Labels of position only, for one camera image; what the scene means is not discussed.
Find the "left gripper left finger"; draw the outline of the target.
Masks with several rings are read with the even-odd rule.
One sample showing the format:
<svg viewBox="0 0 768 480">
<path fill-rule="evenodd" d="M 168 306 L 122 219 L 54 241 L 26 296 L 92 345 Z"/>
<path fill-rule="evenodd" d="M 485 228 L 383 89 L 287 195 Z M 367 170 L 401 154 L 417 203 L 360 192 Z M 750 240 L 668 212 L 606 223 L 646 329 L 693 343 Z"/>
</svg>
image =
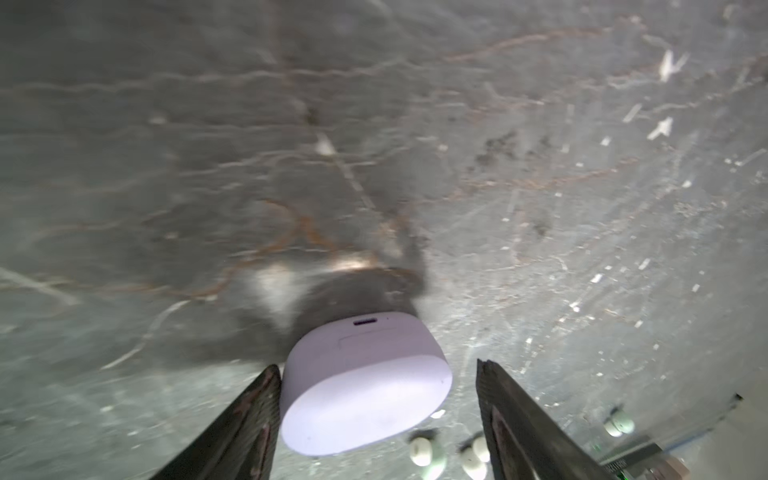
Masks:
<svg viewBox="0 0 768 480">
<path fill-rule="evenodd" d="M 280 370 L 270 365 L 152 480 L 269 478 L 281 424 L 280 394 Z"/>
</svg>

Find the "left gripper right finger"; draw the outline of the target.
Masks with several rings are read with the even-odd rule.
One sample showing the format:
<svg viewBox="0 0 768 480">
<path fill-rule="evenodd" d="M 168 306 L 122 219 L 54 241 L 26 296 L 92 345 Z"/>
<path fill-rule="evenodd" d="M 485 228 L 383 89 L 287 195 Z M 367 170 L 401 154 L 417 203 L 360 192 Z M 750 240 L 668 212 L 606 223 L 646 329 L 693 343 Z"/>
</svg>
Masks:
<svg viewBox="0 0 768 480">
<path fill-rule="evenodd" d="M 479 360 L 475 386 L 496 479 L 613 477 L 571 440 L 498 363 Z"/>
</svg>

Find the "purple earbud charging case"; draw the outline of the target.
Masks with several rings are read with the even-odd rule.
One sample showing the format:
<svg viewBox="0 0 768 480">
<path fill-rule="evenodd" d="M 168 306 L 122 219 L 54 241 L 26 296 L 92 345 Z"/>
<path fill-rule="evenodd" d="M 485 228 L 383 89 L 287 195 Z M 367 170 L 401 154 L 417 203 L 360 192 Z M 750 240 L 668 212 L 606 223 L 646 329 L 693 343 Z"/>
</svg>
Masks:
<svg viewBox="0 0 768 480">
<path fill-rule="evenodd" d="M 281 437 L 310 457 L 405 432 L 447 398 L 453 374 L 426 325 L 403 312 L 318 327 L 290 351 L 282 377 Z"/>
</svg>

